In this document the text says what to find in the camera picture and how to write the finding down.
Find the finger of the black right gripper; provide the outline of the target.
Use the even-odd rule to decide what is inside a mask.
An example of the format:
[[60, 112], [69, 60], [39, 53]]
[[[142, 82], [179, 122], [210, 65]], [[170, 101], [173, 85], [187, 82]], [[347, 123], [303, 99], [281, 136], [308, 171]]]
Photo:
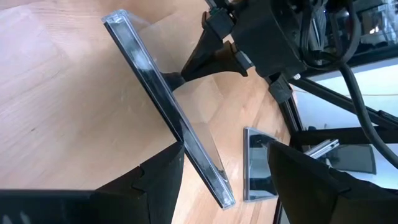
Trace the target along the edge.
[[163, 73], [172, 90], [186, 82], [215, 73], [236, 72], [243, 77], [248, 76], [247, 70], [252, 67], [252, 62], [234, 43], [225, 42], [222, 48], [201, 54], [199, 51], [202, 49], [203, 47], [199, 47], [193, 51], [181, 72]]
[[223, 39], [231, 32], [234, 22], [226, 9], [213, 8], [210, 12], [202, 14], [201, 26], [203, 31], [194, 50], [203, 47], [199, 51], [203, 54], [222, 48]]

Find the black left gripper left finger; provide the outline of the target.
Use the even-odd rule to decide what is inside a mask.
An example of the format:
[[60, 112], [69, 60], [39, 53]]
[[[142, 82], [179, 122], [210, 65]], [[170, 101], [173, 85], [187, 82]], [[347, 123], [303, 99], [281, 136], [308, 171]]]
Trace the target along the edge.
[[185, 147], [175, 142], [95, 190], [1, 190], [1, 223], [170, 223]]

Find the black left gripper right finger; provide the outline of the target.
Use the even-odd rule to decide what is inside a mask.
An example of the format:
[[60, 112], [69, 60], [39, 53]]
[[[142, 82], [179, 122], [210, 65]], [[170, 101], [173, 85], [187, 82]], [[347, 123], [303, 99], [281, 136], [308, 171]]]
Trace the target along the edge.
[[290, 223], [397, 224], [397, 191], [359, 180], [278, 141], [272, 181]]

